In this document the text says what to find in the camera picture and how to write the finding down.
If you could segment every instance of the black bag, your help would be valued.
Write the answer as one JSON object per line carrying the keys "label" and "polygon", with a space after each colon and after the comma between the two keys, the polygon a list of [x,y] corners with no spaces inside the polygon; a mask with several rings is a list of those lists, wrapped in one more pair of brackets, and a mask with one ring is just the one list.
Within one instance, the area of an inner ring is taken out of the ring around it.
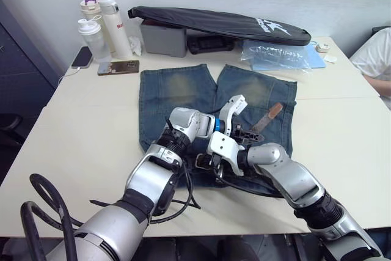
{"label": "black bag", "polygon": [[235,13],[137,6],[128,11],[128,16],[238,39],[285,45],[306,45],[311,41],[311,35],[304,29]]}

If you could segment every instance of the clear plastic bag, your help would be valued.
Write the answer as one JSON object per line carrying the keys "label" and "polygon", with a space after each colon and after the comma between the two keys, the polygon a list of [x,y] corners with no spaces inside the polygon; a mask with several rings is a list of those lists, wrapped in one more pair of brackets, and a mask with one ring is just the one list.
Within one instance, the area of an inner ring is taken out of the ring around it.
{"label": "clear plastic bag", "polygon": [[311,71],[305,46],[244,40],[240,59],[249,61],[252,70]]}

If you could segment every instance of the white table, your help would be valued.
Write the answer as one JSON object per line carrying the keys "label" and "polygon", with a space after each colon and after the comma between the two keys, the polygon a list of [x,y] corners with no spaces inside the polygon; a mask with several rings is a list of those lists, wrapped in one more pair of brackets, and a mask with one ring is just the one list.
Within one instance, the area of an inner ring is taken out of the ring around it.
{"label": "white table", "polygon": [[[306,165],[363,227],[391,226],[390,112],[331,39],[323,40],[331,44],[329,54],[338,57],[336,64],[327,64],[326,69],[314,70],[309,76],[284,73],[291,80],[295,75],[303,77],[293,116],[292,158]],[[240,65],[233,62],[238,58],[233,53],[220,58],[217,54],[204,58],[214,78],[224,63]],[[140,58],[141,70],[197,65],[202,60],[201,55],[175,59],[146,54]],[[100,77],[96,71],[97,64],[92,64],[65,78],[43,109],[0,187],[0,235],[23,235],[19,209],[24,201],[46,207],[29,183],[34,172],[55,184],[71,215],[80,221],[99,210],[89,199],[114,202],[121,197],[128,174],[142,156],[139,75]],[[281,199],[231,188],[197,188],[194,195],[202,210],[188,208],[172,221],[148,227],[145,235],[309,231]],[[186,193],[179,190],[175,197],[184,199]],[[168,213],[175,211],[176,205]],[[42,237],[61,236],[40,220],[37,223]]]}

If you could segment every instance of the white cable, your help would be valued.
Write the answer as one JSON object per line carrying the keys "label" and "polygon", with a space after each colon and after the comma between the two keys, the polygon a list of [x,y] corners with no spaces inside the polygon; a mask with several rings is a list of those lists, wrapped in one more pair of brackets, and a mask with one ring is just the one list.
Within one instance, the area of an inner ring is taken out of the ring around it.
{"label": "white cable", "polygon": [[71,73],[71,74],[69,74],[69,75],[64,75],[64,76],[62,76],[61,78],[59,78],[59,81],[58,81],[58,83],[57,83],[57,87],[59,86],[59,84],[60,84],[60,82],[62,81],[62,79],[66,78],[66,77],[68,77],[68,76],[73,76],[73,75],[77,74],[79,71],[80,71],[80,67],[78,67],[74,73]]}

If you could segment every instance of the water bottle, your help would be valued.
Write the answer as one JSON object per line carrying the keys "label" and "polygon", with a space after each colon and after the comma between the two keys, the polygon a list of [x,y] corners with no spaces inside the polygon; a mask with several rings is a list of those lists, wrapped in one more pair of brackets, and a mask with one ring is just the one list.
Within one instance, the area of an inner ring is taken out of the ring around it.
{"label": "water bottle", "polygon": [[83,36],[97,62],[109,62],[111,61],[110,50],[104,41],[100,24],[95,21],[97,18],[101,16],[95,16],[92,20],[85,18],[79,20],[79,33]]}
{"label": "water bottle", "polygon": [[[80,2],[80,10],[83,14],[84,18],[87,20],[91,20],[93,17],[97,15],[101,15],[101,10],[99,3],[97,0],[83,0]],[[102,33],[103,38],[106,41],[106,43],[109,45],[110,52],[114,52],[114,44],[112,43],[109,31],[107,30],[106,26],[104,25],[103,18],[100,18],[99,20],[95,20],[100,26],[102,27]]]}
{"label": "water bottle", "polygon": [[132,50],[119,14],[115,0],[98,0],[104,23],[115,47],[115,56],[119,59],[130,59]]}

